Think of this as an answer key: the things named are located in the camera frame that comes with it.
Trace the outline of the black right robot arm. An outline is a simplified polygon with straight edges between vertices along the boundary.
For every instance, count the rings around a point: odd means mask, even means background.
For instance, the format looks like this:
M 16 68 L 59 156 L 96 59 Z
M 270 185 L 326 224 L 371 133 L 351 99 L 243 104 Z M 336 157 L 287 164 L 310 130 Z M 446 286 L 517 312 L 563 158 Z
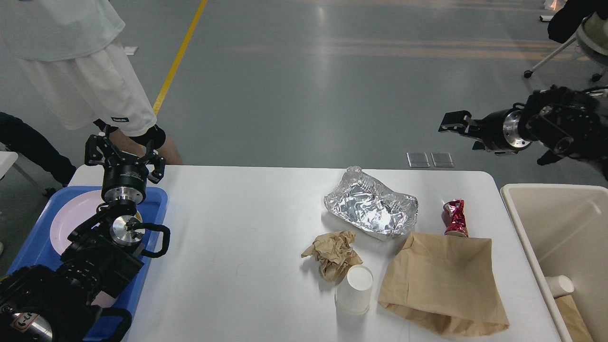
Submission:
M 539 142 L 546 152 L 537 160 L 538 165 L 569 158 L 607 176 L 606 86 L 573 90 L 553 85 L 534 91 L 525 103 L 515 103 L 482 119 L 473 119 L 469 111 L 452 111 L 444 115 L 438 131 L 473 139 L 473 150 L 497 155 L 517 154 Z

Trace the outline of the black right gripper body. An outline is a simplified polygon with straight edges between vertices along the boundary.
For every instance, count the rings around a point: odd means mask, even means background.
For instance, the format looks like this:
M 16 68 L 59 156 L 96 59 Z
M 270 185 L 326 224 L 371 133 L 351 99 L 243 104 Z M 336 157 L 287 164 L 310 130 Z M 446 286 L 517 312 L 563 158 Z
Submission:
M 484 119 L 478 120 L 481 131 L 480 141 L 493 142 L 506 150 L 506 154 L 517 154 L 532 143 L 524 139 L 519 132 L 522 111 L 516 108 L 495 111 Z

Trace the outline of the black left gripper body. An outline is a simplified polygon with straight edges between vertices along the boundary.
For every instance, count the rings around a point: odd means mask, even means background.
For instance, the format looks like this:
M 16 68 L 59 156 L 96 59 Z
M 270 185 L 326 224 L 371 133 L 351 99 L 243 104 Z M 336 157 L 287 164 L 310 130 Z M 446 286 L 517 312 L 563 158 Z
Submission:
M 130 200 L 139 204 L 146 199 L 145 165 L 103 165 L 103 168 L 101 197 L 105 202 Z

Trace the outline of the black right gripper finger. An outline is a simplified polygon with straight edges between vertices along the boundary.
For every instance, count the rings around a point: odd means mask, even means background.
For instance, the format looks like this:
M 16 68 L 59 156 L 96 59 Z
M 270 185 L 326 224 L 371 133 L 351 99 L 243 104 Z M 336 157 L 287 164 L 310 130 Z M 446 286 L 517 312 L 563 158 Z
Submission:
M 495 155 L 506 154 L 506 150 L 502 149 L 499 145 L 496 145 L 493 142 L 485 143 L 482 141 L 476 141 L 473 144 L 472 150 L 483 150 L 488 153 L 493 153 Z
M 439 133 L 456 133 L 460 136 L 481 136 L 477 120 L 469 111 L 452 111 L 445 113 L 438 128 Z

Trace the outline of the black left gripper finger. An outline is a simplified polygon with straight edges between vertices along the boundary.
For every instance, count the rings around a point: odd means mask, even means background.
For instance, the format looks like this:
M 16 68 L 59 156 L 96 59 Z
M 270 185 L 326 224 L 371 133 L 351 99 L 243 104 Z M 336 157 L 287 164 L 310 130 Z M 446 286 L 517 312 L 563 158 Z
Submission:
M 108 127 L 106 125 L 100 133 L 89 136 L 85 144 L 85 165 L 113 167 L 124 162 L 122 150 L 109 139 Z
M 144 156 L 140 158 L 140 165 L 145 168 L 147 165 L 152 165 L 152 171 L 148 171 L 147 179 L 154 184 L 158 184 L 165 175 L 166 162 L 163 157 L 160 157 L 154 149 L 147 149 Z

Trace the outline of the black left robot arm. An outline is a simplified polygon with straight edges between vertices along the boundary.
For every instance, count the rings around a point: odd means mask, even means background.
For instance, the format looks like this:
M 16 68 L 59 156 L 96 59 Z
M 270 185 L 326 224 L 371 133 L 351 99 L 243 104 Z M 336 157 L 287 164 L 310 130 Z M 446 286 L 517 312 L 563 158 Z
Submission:
M 95 214 L 68 236 L 61 266 L 25 266 L 1 280 L 1 340 L 3 342 L 82 342 L 102 317 L 120 317 L 106 338 L 119 342 L 131 327 L 126 309 L 94 304 L 101 293 L 117 297 L 137 276 L 139 257 L 158 258 L 169 251 L 170 229 L 135 218 L 146 198 L 146 182 L 159 183 L 165 159 L 155 141 L 144 156 L 119 150 L 104 134 L 91 135 L 85 164 L 102 165 L 102 203 Z

